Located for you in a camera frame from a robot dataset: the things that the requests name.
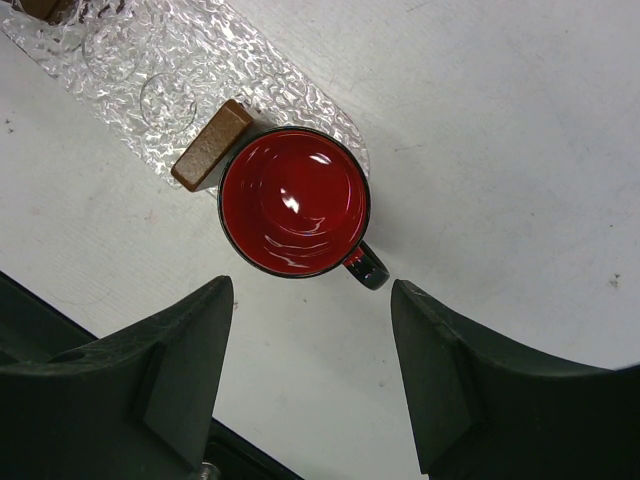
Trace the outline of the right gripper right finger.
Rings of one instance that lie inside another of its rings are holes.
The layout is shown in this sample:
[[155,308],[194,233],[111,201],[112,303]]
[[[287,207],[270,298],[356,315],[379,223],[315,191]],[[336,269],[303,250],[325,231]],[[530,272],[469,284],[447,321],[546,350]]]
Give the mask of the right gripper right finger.
[[635,479],[639,369],[550,355],[415,284],[391,294],[396,351],[422,474],[432,479]]

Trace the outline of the red cup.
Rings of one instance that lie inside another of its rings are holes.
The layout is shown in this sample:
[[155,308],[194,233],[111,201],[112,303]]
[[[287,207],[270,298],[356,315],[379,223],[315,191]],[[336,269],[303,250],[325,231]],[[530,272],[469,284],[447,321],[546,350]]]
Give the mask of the red cup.
[[221,177],[218,213],[236,252],[286,279],[339,266],[364,287],[381,288],[388,268],[366,244],[371,191],[363,168],[317,130],[277,127],[243,142]]

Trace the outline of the clear glass tray wooden handles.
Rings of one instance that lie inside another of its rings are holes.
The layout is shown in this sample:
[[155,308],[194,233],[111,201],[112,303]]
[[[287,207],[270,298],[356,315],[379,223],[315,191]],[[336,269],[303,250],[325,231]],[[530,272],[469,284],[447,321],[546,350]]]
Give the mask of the clear glass tray wooden handles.
[[230,99],[370,166],[349,116],[225,1],[70,1],[53,21],[5,1],[1,30],[165,180]]

